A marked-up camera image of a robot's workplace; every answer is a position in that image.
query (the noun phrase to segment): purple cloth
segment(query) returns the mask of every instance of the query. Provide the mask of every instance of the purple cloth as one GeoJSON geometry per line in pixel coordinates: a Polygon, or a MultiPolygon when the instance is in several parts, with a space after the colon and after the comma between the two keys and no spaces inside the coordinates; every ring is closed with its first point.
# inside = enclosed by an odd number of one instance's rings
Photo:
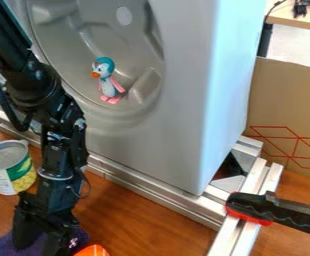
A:
{"type": "MultiPolygon", "coordinates": [[[[76,232],[76,237],[78,242],[73,251],[78,251],[84,247],[89,240],[87,233],[81,229],[76,232]]],[[[0,256],[42,256],[43,243],[46,238],[47,236],[42,234],[29,248],[16,251],[12,243],[12,234],[9,232],[0,238],[0,256]]]]}

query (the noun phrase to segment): orange object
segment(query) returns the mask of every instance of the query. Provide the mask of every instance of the orange object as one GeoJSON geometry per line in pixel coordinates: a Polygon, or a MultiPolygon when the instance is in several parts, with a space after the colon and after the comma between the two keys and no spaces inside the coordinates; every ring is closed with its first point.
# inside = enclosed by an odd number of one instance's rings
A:
{"type": "Polygon", "coordinates": [[[92,71],[92,72],[91,72],[91,77],[92,77],[92,78],[99,78],[99,77],[100,77],[100,74],[99,74],[98,72],[92,71]]]}
{"type": "Polygon", "coordinates": [[[74,256],[110,256],[110,254],[103,247],[95,244],[86,247],[85,249],[76,253],[74,256]]]}

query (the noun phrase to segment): metal can lid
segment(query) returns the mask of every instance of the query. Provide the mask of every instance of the metal can lid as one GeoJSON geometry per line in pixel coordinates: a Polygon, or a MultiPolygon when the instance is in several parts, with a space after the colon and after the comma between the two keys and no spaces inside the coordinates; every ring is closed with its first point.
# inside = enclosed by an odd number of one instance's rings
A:
{"type": "Polygon", "coordinates": [[[19,164],[28,154],[26,143],[18,140],[0,142],[0,170],[19,164]]]}

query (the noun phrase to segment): can label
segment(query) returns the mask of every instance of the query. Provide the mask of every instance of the can label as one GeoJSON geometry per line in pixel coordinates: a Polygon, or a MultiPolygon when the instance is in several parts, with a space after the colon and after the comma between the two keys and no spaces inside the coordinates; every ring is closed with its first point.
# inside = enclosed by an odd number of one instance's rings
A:
{"type": "Polygon", "coordinates": [[[36,180],[36,171],[30,155],[17,165],[0,170],[0,194],[16,195],[27,190],[36,180]]]}

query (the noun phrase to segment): wooden floor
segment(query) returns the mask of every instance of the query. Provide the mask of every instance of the wooden floor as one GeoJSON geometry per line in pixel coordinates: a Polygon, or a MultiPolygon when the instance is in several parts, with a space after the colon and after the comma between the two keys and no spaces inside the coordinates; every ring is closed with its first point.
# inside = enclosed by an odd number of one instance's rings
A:
{"type": "MultiPolygon", "coordinates": [[[[0,133],[0,140],[11,139],[0,133]]],[[[36,166],[39,150],[30,147],[36,166]]],[[[106,179],[88,173],[91,196],[74,211],[90,242],[111,256],[205,255],[216,232],[106,179]]],[[[0,236],[11,229],[15,196],[0,195],[0,236]]]]}
{"type": "MultiPolygon", "coordinates": [[[[0,133],[0,140],[11,139],[0,133]]],[[[36,166],[39,150],[30,147],[36,166]]],[[[203,256],[216,232],[127,189],[88,174],[92,194],[74,213],[90,235],[111,256],[203,256]]],[[[310,180],[285,171],[278,196],[310,203],[310,180]]],[[[11,229],[16,196],[0,195],[0,236],[11,229]]],[[[310,255],[310,235],[273,224],[262,228],[252,252],[259,255],[310,255]]]]}

